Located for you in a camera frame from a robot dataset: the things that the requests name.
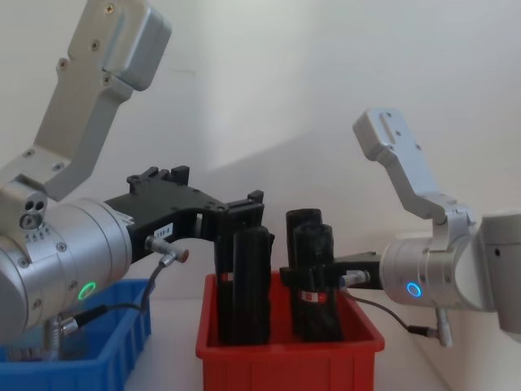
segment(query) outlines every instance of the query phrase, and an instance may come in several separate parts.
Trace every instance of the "gray aluminum housing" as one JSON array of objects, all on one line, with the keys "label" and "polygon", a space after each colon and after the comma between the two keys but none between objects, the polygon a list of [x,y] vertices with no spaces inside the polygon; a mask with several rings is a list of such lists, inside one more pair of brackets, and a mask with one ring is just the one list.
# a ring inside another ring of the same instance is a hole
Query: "gray aluminum housing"
[{"label": "gray aluminum housing", "polygon": [[381,261],[385,292],[406,305],[494,310],[473,214],[440,191],[401,113],[370,109],[353,130],[366,157],[387,170],[404,208],[432,219],[432,237],[398,239],[388,246]]},{"label": "gray aluminum housing", "polygon": [[151,84],[171,32],[143,0],[89,0],[36,140],[0,170],[0,187],[16,180],[61,200],[82,184],[118,107]]},{"label": "gray aluminum housing", "polygon": [[481,230],[499,325],[521,342],[521,210],[486,215]]},{"label": "gray aluminum housing", "polygon": [[25,240],[27,254],[0,236],[0,345],[75,305],[90,283],[89,294],[109,287],[132,261],[122,217],[94,200],[51,208]]}]

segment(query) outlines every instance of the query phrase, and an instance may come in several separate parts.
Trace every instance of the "sticker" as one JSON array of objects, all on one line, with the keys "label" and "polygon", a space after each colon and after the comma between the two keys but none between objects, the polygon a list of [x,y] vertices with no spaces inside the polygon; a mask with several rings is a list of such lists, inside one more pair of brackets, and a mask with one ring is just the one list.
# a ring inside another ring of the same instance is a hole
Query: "sticker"
[{"label": "sticker", "polygon": [[154,237],[157,239],[164,239],[170,235],[173,235],[173,222],[154,231]]},{"label": "sticker", "polygon": [[234,274],[233,273],[223,273],[221,275],[221,281],[223,283],[228,283],[230,281],[233,281],[234,280]]},{"label": "sticker", "polygon": [[300,291],[300,298],[302,301],[307,301],[308,303],[323,304],[327,301],[327,295],[325,293],[317,292]]}]

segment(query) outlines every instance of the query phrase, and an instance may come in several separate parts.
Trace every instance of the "metal bracket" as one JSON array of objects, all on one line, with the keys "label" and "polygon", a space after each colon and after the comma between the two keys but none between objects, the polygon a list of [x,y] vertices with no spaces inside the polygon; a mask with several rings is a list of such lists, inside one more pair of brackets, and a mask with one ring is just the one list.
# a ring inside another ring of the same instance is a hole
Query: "metal bracket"
[{"label": "metal bracket", "polygon": [[[2,220],[12,201],[25,205],[32,191],[61,200],[92,174],[118,107],[151,84],[171,30],[144,0],[87,2],[34,144],[0,170]],[[12,182],[29,190],[13,198]]]},{"label": "metal bracket", "polygon": [[432,219],[431,251],[445,251],[455,239],[470,234],[475,224],[471,209],[440,191],[422,148],[398,110],[367,110],[353,130],[367,159],[387,170],[404,209]]}]

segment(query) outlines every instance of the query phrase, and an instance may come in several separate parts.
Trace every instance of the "circular light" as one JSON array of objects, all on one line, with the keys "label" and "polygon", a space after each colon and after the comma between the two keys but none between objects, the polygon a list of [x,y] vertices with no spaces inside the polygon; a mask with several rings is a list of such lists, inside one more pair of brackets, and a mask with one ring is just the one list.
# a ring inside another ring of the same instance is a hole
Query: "circular light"
[{"label": "circular light", "polygon": [[92,295],[92,293],[96,290],[96,283],[94,281],[86,284],[80,291],[78,295],[78,300],[85,300],[87,297]]},{"label": "circular light", "polygon": [[422,289],[417,283],[408,283],[407,292],[412,296],[419,298],[422,296]]}]

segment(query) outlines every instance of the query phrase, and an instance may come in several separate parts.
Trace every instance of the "green led ring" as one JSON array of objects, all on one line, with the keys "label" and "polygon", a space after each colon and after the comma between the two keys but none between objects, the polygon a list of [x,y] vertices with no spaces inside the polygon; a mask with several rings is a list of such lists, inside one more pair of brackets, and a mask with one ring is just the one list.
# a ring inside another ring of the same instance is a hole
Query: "green led ring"
[{"label": "green led ring", "polygon": [[80,294],[78,295],[78,300],[85,300],[87,297],[92,295],[95,290],[96,283],[94,281],[89,282],[81,289]]}]

